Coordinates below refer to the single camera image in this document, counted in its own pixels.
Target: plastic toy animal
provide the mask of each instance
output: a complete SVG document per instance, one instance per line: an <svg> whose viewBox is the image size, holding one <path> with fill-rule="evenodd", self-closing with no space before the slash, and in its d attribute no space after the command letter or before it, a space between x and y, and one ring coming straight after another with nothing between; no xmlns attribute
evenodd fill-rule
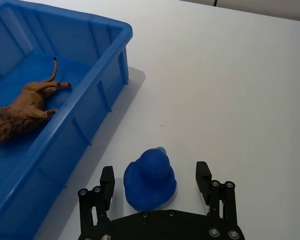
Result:
<svg viewBox="0 0 300 240"><path fill-rule="evenodd" d="M54 71L50 78L27 83L12 104L0 108L0 142L34 131L58 112L57 109L43 111L45 99L61 88L72 87L69 82L54 81L58 70L56 57L53 62Z"/></svg>

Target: blue plastic bin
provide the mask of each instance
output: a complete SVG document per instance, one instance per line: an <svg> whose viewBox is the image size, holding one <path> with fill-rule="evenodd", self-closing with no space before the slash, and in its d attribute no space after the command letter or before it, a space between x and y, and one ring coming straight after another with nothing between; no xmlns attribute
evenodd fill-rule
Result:
<svg viewBox="0 0 300 240"><path fill-rule="evenodd" d="M0 143L0 240L32 239L97 129L128 83L129 24L17 0L0 1L0 107L53 72L70 82L46 102L41 129Z"/></svg>

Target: blue rubber duck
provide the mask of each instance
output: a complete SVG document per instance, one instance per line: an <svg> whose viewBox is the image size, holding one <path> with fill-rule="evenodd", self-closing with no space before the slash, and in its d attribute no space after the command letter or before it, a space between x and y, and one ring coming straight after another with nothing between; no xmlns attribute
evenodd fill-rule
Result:
<svg viewBox="0 0 300 240"><path fill-rule="evenodd" d="M163 147L145 151L131 162L123 176L127 202L137 211L152 211L175 193L177 181Z"/></svg>

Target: white table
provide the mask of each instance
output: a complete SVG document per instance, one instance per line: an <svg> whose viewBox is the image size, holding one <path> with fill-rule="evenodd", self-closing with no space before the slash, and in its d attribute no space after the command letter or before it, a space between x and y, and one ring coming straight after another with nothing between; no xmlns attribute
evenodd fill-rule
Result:
<svg viewBox="0 0 300 240"><path fill-rule="evenodd" d="M77 191L122 183L140 154L164 146L178 184L169 208L204 213L197 161L236 183L247 240L300 240L300 22L177 0L38 0L132 25L130 84L59 195L37 240L80 235Z"/></svg>

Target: screw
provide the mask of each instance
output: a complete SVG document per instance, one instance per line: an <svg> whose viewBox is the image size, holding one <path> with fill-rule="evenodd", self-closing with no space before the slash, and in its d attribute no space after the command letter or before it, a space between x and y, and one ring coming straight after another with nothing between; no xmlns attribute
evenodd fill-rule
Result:
<svg viewBox="0 0 300 240"><path fill-rule="evenodd" d="M110 240L111 236L109 234L104 234L102 235L102 237L100 238L100 240Z"/></svg>
<svg viewBox="0 0 300 240"><path fill-rule="evenodd" d="M93 189L93 191L94 191L95 193L98 193L98 192L101 191L101 188L100 188L99 186L97 186L97 187L95 187L95 188Z"/></svg>
<svg viewBox="0 0 300 240"><path fill-rule="evenodd" d="M231 181L228 181L225 185L229 188L233 188L235 186L234 183Z"/></svg>
<svg viewBox="0 0 300 240"><path fill-rule="evenodd" d="M237 240L240 238L239 233L235 230L231 230L228 232L228 235L231 239Z"/></svg>
<svg viewBox="0 0 300 240"><path fill-rule="evenodd" d="M209 233L210 233L210 235L211 235L212 237L214 237L214 238L217 238L217 237L220 236L220 232L219 232L218 229L216 229L216 228L211 228L211 229L209 230Z"/></svg>
<svg viewBox="0 0 300 240"><path fill-rule="evenodd" d="M85 195L86 193L87 193L87 190L85 190L85 189L82 189L82 190L79 191L79 194L81 196Z"/></svg>
<svg viewBox="0 0 300 240"><path fill-rule="evenodd" d="M219 182L216 181L216 180L213 180L213 181L212 181L212 185L215 186L215 187L217 187L217 186L219 186Z"/></svg>

